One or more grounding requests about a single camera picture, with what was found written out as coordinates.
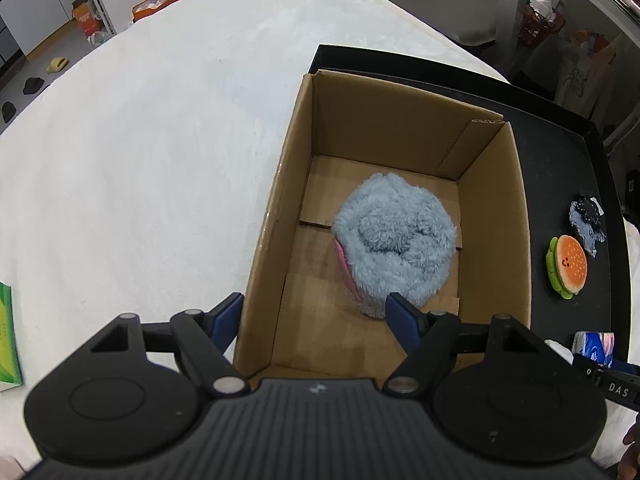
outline pink fabric ear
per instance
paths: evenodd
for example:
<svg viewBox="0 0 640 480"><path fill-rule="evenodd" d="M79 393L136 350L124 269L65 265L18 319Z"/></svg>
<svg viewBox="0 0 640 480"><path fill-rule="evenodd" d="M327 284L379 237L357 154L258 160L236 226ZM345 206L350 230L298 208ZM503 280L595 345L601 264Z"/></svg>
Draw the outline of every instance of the pink fabric ear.
<svg viewBox="0 0 640 480"><path fill-rule="evenodd" d="M344 249L340 245L340 242L334 238L335 242L335 253L338 256L338 263L340 263L340 270L342 271L342 278L344 280L344 284L353 294L353 297L356 301L362 301L362 296L360 295L360 291L356 286L356 282L353 281L353 277L351 276L351 269L349 268L349 264L347 263L347 258L344 255Z"/></svg>

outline white tablecloth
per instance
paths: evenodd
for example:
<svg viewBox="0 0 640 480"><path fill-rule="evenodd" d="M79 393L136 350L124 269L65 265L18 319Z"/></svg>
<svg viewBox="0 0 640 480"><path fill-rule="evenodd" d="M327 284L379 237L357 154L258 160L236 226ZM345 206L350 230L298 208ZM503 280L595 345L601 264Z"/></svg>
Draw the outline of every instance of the white tablecloth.
<svg viewBox="0 0 640 480"><path fill-rule="evenodd" d="M0 454L38 459L30 387L121 312L244 291L282 141L319 43L500 75L386 0L181 0L54 81L0 137L0 281L26 385Z"/></svg>

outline gray plush toy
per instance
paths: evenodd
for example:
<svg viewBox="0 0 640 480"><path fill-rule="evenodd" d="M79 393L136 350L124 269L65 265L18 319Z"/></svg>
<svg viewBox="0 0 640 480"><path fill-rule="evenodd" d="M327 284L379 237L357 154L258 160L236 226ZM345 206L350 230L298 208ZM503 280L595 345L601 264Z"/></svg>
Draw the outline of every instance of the gray plush toy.
<svg viewBox="0 0 640 480"><path fill-rule="evenodd" d="M351 295L363 314L379 319L392 292L418 307L433 297L456 251L456 228L440 200L394 173L356 188L333 231Z"/></svg>

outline floor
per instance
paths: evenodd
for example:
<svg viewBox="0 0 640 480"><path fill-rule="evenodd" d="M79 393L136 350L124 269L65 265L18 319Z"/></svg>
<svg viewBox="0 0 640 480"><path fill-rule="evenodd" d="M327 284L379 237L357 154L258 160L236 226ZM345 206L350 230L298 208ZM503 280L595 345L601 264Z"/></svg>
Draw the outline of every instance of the floor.
<svg viewBox="0 0 640 480"><path fill-rule="evenodd" d="M9 124L11 124L18 114L51 84L54 79L60 77L73 63L82 59L91 52L93 48L95 47L89 44L79 27L70 27L64 36L53 43L48 49L44 50L36 59L32 61L27 60L20 72L0 90L0 107L4 102L11 101L17 110ZM47 74L47 66L54 57L67 57L69 64L58 73ZM42 88L36 94L24 95L22 94L24 82L30 77L44 79L44 85L42 85ZM0 117L0 134L4 132L7 126Z"/></svg>

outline ribbed black surface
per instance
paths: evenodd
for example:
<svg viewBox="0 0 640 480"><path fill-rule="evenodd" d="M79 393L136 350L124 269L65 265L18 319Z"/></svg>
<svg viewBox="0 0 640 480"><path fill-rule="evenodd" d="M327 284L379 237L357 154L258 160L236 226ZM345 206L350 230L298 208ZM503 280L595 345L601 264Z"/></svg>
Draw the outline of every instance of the ribbed black surface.
<svg viewBox="0 0 640 480"><path fill-rule="evenodd" d="M604 479L587 459L529 470L497 465L446 440L422 407L392 400L370 380L264 380L221 400L173 449L122 468L54 461L30 480Z"/></svg>

